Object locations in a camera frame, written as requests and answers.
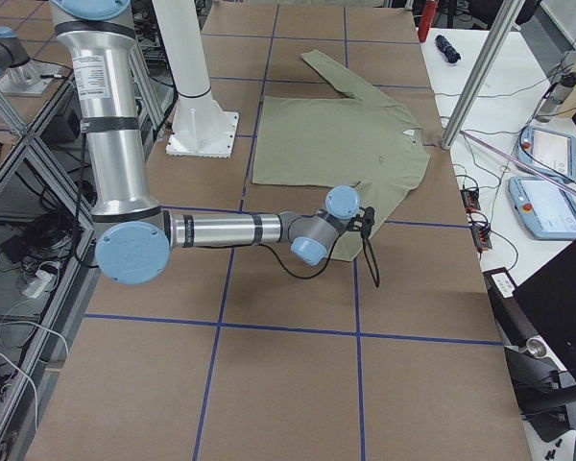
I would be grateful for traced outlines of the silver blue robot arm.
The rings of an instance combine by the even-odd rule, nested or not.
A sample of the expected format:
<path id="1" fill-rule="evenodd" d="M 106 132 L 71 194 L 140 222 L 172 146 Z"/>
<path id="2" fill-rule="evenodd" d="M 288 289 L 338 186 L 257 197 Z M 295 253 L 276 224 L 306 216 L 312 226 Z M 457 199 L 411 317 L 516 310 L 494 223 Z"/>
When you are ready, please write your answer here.
<path id="1" fill-rule="evenodd" d="M 168 151 L 226 158 L 239 116 L 214 100 L 195 7 L 154 4 L 178 96 Z M 309 265 L 329 258 L 360 211 L 350 186 L 332 188 L 309 217 L 279 214 L 177 214 L 153 197 L 135 103 L 135 37 L 127 1 L 55 1 L 57 39 L 69 51 L 98 194 L 92 210 L 96 262 L 110 279 L 140 284 L 157 277 L 175 248 L 234 248 L 287 242 Z"/>

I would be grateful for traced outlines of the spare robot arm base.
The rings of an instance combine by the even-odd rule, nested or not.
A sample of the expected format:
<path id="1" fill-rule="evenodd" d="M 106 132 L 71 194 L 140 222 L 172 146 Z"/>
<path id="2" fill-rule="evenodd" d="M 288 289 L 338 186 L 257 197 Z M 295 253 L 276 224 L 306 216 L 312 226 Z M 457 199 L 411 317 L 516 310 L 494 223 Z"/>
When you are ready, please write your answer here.
<path id="1" fill-rule="evenodd" d="M 40 96 L 50 80 L 44 79 L 14 30 L 0 26 L 0 91 L 11 96 Z"/>

